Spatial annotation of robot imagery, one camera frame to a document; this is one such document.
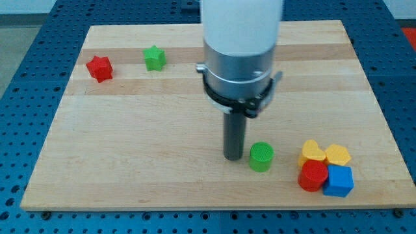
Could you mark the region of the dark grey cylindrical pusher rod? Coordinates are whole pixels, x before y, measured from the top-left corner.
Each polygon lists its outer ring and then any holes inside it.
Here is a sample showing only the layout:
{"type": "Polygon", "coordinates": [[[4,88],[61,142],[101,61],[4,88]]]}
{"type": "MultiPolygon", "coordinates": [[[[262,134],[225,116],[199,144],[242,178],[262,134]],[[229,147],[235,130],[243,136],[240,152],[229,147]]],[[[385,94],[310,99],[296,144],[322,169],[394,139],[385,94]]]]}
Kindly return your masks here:
{"type": "Polygon", "coordinates": [[[229,161],[237,161],[243,155],[246,117],[243,114],[224,114],[223,154],[229,161]]]}

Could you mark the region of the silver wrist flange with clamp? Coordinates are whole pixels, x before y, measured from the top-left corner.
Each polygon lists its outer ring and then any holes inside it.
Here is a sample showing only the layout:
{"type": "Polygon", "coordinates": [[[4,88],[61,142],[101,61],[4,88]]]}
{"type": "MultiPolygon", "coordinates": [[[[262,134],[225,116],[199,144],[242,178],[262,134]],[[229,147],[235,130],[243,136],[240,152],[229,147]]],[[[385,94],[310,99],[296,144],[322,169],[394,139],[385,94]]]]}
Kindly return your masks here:
{"type": "Polygon", "coordinates": [[[205,61],[196,65],[210,102],[226,114],[256,118],[273,100],[279,71],[273,74],[274,50],[253,55],[227,55],[203,44],[205,61]]]}

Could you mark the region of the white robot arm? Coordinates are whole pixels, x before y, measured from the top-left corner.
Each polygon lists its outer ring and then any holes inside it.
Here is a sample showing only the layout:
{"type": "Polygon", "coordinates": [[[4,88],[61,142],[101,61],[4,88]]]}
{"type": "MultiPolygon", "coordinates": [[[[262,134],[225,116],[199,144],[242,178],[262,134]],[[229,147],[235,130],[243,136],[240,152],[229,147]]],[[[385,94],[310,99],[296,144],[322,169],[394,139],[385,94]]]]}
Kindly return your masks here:
{"type": "Polygon", "coordinates": [[[246,121],[256,118],[274,97],[282,73],[273,72],[284,0],[206,0],[200,3],[209,101],[224,113],[223,154],[242,157],[246,121]]]}

